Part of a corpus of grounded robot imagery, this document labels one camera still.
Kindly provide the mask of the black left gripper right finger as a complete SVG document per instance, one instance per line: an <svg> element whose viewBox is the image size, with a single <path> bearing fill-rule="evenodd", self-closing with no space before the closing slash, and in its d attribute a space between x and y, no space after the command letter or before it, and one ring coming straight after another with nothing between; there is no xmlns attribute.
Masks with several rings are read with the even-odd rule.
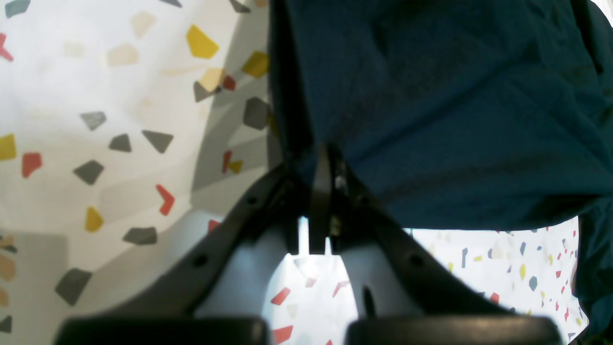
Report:
<svg viewBox="0 0 613 345"><path fill-rule="evenodd" d="M449 273L385 211L330 149L331 251L341 257L358 319L347 345L560 345L547 317L493 303Z"/></svg>

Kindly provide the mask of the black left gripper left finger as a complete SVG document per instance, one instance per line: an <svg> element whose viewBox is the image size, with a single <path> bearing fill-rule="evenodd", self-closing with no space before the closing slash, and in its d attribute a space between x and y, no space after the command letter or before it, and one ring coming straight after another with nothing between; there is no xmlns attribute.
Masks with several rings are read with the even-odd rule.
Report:
<svg viewBox="0 0 613 345"><path fill-rule="evenodd" d="M274 345L262 317L269 279L298 249L323 253L330 227L331 159L319 149L306 184L296 161L254 183L224 221L137 296L103 313L64 323L57 345Z"/></svg>

